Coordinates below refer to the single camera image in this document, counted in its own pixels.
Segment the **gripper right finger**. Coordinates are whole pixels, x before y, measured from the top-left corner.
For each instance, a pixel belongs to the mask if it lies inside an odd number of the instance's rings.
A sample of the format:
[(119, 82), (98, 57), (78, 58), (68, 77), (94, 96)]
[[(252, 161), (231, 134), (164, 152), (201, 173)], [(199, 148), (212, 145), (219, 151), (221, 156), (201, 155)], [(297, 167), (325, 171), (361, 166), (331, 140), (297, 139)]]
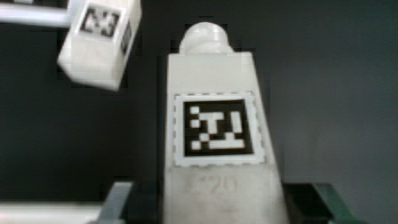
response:
[(327, 183), (286, 183), (283, 185), (292, 224), (354, 224), (338, 191)]

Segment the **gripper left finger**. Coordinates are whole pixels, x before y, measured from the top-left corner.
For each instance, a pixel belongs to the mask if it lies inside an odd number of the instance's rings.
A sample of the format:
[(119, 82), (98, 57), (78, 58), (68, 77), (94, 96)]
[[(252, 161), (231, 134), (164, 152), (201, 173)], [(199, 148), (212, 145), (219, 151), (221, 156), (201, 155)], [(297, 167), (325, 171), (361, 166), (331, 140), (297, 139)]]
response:
[(101, 205), (96, 224), (158, 223), (155, 182), (116, 182)]

